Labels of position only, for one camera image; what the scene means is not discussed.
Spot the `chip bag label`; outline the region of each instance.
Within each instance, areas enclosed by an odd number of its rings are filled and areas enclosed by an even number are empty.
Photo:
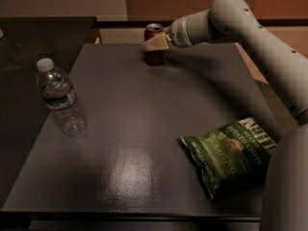
[[[275,141],[252,118],[235,121],[202,137],[182,137],[202,170],[211,199],[237,189],[247,177],[265,175]]]

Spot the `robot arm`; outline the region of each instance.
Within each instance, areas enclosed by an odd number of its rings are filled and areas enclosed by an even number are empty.
[[[244,0],[215,0],[210,10],[175,20],[168,33],[177,47],[238,42],[293,118],[308,122],[308,60],[262,27]]]
[[[302,124],[271,157],[261,230],[308,230],[308,60],[263,28],[244,0],[215,0],[210,10],[175,20],[168,33],[177,47],[237,41]]]

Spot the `bottle cap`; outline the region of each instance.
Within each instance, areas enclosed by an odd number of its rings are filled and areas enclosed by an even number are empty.
[[[54,68],[54,62],[50,58],[43,58],[37,62],[38,70],[42,72],[48,72]]]

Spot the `wall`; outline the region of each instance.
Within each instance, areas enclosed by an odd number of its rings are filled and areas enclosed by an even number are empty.
[[[127,20],[125,0],[0,0],[0,17],[91,16]]]
[[[85,16],[101,21],[173,20],[213,0],[0,0],[0,17]],[[258,18],[308,18],[308,0],[246,0]]]

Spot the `dark gray table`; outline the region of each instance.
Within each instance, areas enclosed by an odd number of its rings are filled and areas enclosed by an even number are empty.
[[[139,45],[84,45],[70,77],[88,129],[67,138],[48,117],[3,211],[257,219],[262,186],[209,200],[179,142],[254,116],[280,130],[233,44],[144,63]]]

